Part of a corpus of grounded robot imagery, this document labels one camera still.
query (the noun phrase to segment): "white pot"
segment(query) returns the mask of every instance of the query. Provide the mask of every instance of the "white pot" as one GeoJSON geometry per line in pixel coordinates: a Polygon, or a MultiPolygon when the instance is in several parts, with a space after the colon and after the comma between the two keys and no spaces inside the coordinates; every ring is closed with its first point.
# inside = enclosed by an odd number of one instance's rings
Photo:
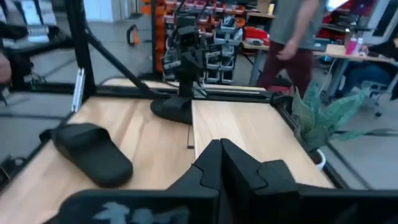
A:
{"type": "Polygon", "coordinates": [[[323,167],[326,164],[326,156],[320,149],[317,150],[317,153],[319,154],[319,156],[321,157],[322,160],[319,164],[315,164],[315,165],[318,168],[318,170],[323,170],[323,167]]]}

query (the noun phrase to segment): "person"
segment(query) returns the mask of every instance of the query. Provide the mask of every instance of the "person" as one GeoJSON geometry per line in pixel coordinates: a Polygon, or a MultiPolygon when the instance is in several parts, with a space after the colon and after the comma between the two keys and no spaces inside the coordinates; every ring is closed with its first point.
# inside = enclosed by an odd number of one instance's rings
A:
{"type": "Polygon", "coordinates": [[[10,61],[0,52],[0,85],[7,84],[11,79],[10,61]]]}
{"type": "Polygon", "coordinates": [[[303,96],[312,79],[313,36],[318,33],[327,0],[278,0],[271,24],[270,44],[263,73],[256,86],[269,88],[286,69],[303,96]]]}
{"type": "MultiPolygon", "coordinates": [[[[367,47],[363,45],[361,51],[377,53],[398,60],[398,34],[394,39],[379,45],[367,47]]],[[[336,92],[335,97],[341,98],[353,90],[361,87],[363,81],[371,81],[388,85],[398,72],[398,67],[387,62],[350,62],[345,70],[346,81],[343,89],[336,92]]]]}

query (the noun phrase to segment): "green plant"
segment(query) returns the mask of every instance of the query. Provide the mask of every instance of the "green plant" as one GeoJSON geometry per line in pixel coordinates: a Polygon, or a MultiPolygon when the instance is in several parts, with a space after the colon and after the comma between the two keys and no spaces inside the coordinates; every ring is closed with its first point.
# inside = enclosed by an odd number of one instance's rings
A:
{"type": "Polygon", "coordinates": [[[292,116],[298,123],[295,137],[308,152],[316,151],[331,139],[346,141],[374,131],[350,131],[333,135],[356,114],[366,97],[367,90],[334,101],[326,108],[320,103],[318,85],[312,81],[303,99],[296,90],[292,103],[292,116]]]}

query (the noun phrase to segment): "pink bottle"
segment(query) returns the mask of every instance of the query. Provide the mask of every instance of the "pink bottle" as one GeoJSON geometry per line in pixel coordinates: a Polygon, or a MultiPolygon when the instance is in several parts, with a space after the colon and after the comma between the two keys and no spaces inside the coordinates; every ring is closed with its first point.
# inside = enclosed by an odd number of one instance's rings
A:
{"type": "Polygon", "coordinates": [[[349,43],[348,43],[348,45],[346,47],[346,55],[351,55],[355,51],[357,43],[358,43],[358,41],[357,41],[357,39],[355,37],[352,37],[349,40],[349,43]]]}

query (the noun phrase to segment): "wooden board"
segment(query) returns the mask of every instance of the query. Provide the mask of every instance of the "wooden board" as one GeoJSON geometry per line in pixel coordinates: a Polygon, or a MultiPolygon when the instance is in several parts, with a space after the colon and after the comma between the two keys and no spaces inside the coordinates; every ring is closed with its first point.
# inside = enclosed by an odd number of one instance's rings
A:
{"type": "MultiPolygon", "coordinates": [[[[178,86],[178,82],[169,82],[172,85],[178,86]]],[[[154,82],[154,81],[145,81],[145,84],[148,85],[150,88],[176,88],[172,87],[166,83],[162,82],[154,82]]],[[[130,80],[127,78],[113,78],[105,83],[103,85],[111,85],[111,86],[135,86],[130,80]]],[[[231,86],[231,85],[213,85],[213,84],[204,84],[205,88],[217,88],[220,90],[225,90],[225,89],[232,89],[232,90],[249,90],[249,91],[264,91],[265,89],[263,88],[258,88],[258,87],[251,87],[251,86],[231,86]]]]}
{"type": "MultiPolygon", "coordinates": [[[[106,128],[134,166],[133,178],[120,189],[166,189],[194,162],[187,149],[185,124],[160,119],[150,100],[90,98],[71,123],[106,128]]],[[[57,213],[69,195],[98,188],[48,143],[0,195],[0,223],[42,223],[57,213]]]]}
{"type": "MultiPolygon", "coordinates": [[[[265,45],[256,46],[256,45],[249,44],[246,41],[243,41],[242,44],[243,44],[243,48],[245,48],[245,49],[269,50],[269,46],[265,46],[265,45]]],[[[387,57],[384,57],[382,55],[380,55],[379,57],[368,57],[368,56],[359,56],[358,54],[346,55],[345,52],[346,52],[346,50],[345,50],[344,45],[328,44],[325,52],[314,51],[313,54],[316,55],[316,56],[328,56],[328,57],[333,57],[333,58],[345,58],[345,59],[354,60],[354,61],[367,60],[367,61],[372,61],[372,62],[394,63],[394,59],[387,58],[387,57]]]]}
{"type": "Polygon", "coordinates": [[[228,138],[260,162],[283,159],[299,183],[333,187],[271,105],[194,101],[192,113],[196,158],[212,139],[228,138]]]}
{"type": "Polygon", "coordinates": [[[264,17],[264,18],[270,18],[273,19],[275,18],[275,15],[270,15],[267,12],[248,12],[248,17],[254,16],[254,17],[264,17]]]}

